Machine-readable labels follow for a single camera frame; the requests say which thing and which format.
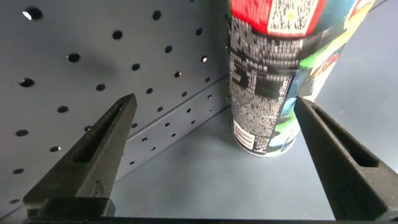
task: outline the gray pegboard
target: gray pegboard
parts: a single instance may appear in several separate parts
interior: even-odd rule
[[[33,18],[26,18],[24,11]],[[10,202],[22,199],[85,127],[126,94],[135,93],[138,104],[137,126],[131,129],[127,146],[148,134],[148,141],[140,144],[148,155],[126,167],[137,156],[133,148],[126,149],[118,178],[194,128],[188,120],[195,120],[195,125],[207,120],[212,114],[198,108],[210,102],[202,94],[212,90],[214,101],[225,98],[216,93],[223,85],[212,85],[228,72],[225,12],[225,1],[212,0],[4,2],[0,217],[20,206],[20,201]],[[113,35],[117,30],[122,32],[120,39]],[[79,61],[70,62],[71,54],[78,54]],[[191,100],[195,109],[181,115]],[[58,112],[61,106],[67,107],[65,113]],[[223,105],[213,107],[215,114]],[[177,135],[156,144],[156,138],[170,134],[171,125],[160,129],[165,119],[172,124],[177,122],[171,119],[178,120]],[[17,136],[18,130],[28,134]],[[60,151],[50,152],[52,147]],[[13,174],[16,169],[24,171]]]

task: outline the red label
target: red label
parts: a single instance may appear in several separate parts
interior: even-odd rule
[[[280,37],[311,35],[326,0],[231,0],[235,17],[259,32]]]

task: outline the cylindrical container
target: cylindrical container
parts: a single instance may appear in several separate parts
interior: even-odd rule
[[[257,156],[288,150],[297,97],[314,100],[375,0],[231,0],[233,134]]]

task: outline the pegboard hole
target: pegboard hole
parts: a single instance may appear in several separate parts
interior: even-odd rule
[[[50,152],[58,152],[59,150],[61,150],[61,147],[59,146],[54,146],[50,148]]]
[[[201,35],[202,32],[203,32],[203,29],[201,29],[201,28],[197,29],[197,35]]]
[[[173,47],[172,47],[171,45],[169,45],[169,46],[167,46],[167,47],[164,49],[164,52],[166,52],[166,53],[168,54],[168,53],[170,53],[172,50],[173,50]]]
[[[15,132],[15,135],[18,136],[18,137],[22,137],[22,136],[25,136],[25,135],[28,135],[28,134],[29,134],[29,132],[27,130],[25,130],[25,129],[18,130],[17,132]]]
[[[159,10],[155,10],[154,13],[152,14],[152,18],[154,20],[159,20],[161,16],[162,16],[162,13]]]
[[[21,174],[25,171],[25,169],[19,168],[19,169],[14,169],[14,171],[12,171],[13,174]]]
[[[35,85],[35,81],[33,81],[30,78],[23,78],[18,83],[19,83],[20,86],[25,87],[25,88]]]
[[[69,108],[67,106],[60,106],[57,111],[58,113],[66,113],[68,110]]]
[[[15,203],[18,203],[19,201],[20,201],[19,199],[12,199],[10,201],[10,204],[15,204]]]
[[[103,91],[105,88],[106,88],[105,84],[98,84],[97,87],[95,87],[97,91]]]
[[[78,53],[72,53],[67,56],[67,59],[72,63],[76,63],[80,60],[80,55]]]
[[[138,63],[135,63],[134,65],[131,66],[131,70],[137,71],[141,66]]]
[[[43,18],[43,12],[36,7],[29,7],[22,13],[30,21],[37,21]]]
[[[112,34],[112,38],[114,40],[120,40],[122,39],[123,33],[120,30],[115,30]]]

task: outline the metal panel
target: metal panel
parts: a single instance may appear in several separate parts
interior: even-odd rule
[[[368,15],[316,100],[396,172],[397,8],[390,0]],[[117,182],[116,215],[333,219],[301,134],[289,151],[264,159],[235,143],[231,122],[230,110],[220,113]]]
[[[228,106],[227,84],[228,77],[221,79],[129,139],[116,180]]]
[[[130,135],[146,133],[146,144],[152,142],[157,150],[135,158],[136,164],[119,177],[194,128],[181,121],[185,126],[176,130],[173,140],[157,144],[154,140],[169,130],[150,130],[159,128],[160,118],[176,119],[178,106],[189,105],[197,93],[227,74],[225,2],[4,2],[0,217],[20,206],[16,200],[126,94],[135,93],[138,103]],[[195,102],[203,105],[208,100]],[[221,107],[214,105],[214,114]],[[184,117],[199,125],[209,113],[192,111]],[[127,150],[124,160],[131,160],[128,156],[137,157]]]

